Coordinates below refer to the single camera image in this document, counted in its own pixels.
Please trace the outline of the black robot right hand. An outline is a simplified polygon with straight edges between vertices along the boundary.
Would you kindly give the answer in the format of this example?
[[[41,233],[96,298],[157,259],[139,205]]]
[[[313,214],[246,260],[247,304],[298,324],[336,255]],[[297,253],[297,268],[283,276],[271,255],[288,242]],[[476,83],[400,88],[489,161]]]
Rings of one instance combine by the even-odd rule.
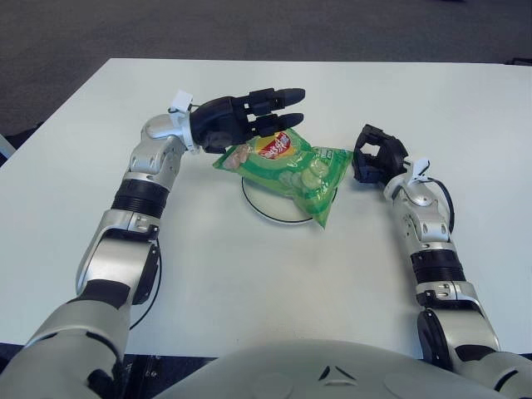
[[[362,152],[364,145],[378,148],[376,155]],[[404,159],[408,157],[406,148],[395,136],[366,124],[359,134],[354,146],[352,167],[354,179],[363,184],[382,183],[406,172]]]

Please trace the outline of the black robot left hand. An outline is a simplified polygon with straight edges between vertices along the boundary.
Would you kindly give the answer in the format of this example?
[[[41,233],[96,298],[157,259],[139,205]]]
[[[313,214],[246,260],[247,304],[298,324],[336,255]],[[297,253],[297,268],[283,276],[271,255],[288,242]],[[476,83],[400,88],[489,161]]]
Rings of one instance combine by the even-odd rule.
[[[254,137],[267,137],[303,121],[302,113],[275,112],[302,101],[303,88],[251,91],[247,96],[224,96],[199,106],[190,116],[193,141],[204,152],[223,154]]]

